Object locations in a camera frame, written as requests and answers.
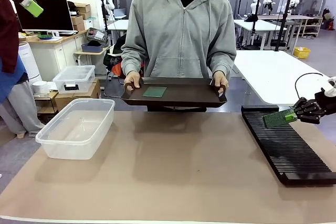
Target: gray hoodie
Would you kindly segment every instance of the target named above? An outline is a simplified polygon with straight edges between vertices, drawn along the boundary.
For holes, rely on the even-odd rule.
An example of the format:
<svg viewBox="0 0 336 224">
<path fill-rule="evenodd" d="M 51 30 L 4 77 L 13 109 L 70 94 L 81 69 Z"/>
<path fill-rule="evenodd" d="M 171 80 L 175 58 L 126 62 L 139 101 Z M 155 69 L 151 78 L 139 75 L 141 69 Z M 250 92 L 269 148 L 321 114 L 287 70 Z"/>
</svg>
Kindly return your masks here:
<svg viewBox="0 0 336 224">
<path fill-rule="evenodd" d="M 236 57 L 235 28 L 228 0 L 133 0 L 122 70 L 146 77 L 208 78 L 222 71 L 229 79 Z"/>
</svg>

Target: gray pants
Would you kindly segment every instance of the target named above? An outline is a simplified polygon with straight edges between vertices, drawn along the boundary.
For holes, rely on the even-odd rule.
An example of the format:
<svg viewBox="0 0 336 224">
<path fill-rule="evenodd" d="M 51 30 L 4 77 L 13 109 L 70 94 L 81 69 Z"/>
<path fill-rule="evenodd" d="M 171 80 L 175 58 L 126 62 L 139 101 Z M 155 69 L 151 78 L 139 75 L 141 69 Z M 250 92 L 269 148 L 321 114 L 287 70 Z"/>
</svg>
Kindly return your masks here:
<svg viewBox="0 0 336 224">
<path fill-rule="evenodd" d="M 0 116 L 15 134 L 34 134 L 44 127 L 37 118 L 35 100 L 28 81 L 14 85 L 8 97 L 0 104 Z"/>
</svg>

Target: hoodie drawstring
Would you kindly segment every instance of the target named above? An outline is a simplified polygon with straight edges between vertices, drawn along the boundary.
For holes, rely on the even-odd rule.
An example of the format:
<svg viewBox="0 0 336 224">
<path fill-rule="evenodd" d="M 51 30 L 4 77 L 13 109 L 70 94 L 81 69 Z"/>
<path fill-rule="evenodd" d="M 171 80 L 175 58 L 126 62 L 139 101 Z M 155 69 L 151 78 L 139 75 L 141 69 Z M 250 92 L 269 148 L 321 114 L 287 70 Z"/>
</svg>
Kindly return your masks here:
<svg viewBox="0 0 336 224">
<path fill-rule="evenodd" d="M 209 3 L 209 45 L 211 43 L 211 0 L 208 0 L 208 3 Z"/>
</svg>

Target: clear plastic bin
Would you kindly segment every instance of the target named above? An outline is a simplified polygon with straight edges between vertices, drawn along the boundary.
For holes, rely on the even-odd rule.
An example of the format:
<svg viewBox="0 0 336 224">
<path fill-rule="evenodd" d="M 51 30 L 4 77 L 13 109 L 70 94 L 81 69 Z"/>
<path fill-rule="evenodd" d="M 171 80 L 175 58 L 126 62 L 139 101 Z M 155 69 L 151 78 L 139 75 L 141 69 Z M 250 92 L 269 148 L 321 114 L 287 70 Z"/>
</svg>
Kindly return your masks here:
<svg viewBox="0 0 336 224">
<path fill-rule="evenodd" d="M 86 93 L 94 81 L 95 66 L 69 66 L 53 78 L 58 93 Z"/>
<path fill-rule="evenodd" d="M 115 104 L 107 99 L 73 100 L 36 135 L 36 142 L 52 158 L 90 159 L 113 122 Z"/>
</svg>

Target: computer monitor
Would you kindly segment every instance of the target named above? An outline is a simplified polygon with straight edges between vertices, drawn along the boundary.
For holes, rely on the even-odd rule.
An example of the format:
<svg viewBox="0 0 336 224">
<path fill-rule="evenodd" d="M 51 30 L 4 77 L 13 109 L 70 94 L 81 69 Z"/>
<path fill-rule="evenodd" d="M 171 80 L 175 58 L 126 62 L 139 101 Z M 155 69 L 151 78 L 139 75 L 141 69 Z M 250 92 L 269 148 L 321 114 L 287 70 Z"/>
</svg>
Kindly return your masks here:
<svg viewBox="0 0 336 224">
<path fill-rule="evenodd" d="M 35 18 L 20 4 L 15 4 L 24 31 L 73 31 L 67 0 L 35 0 L 43 8 Z"/>
</svg>

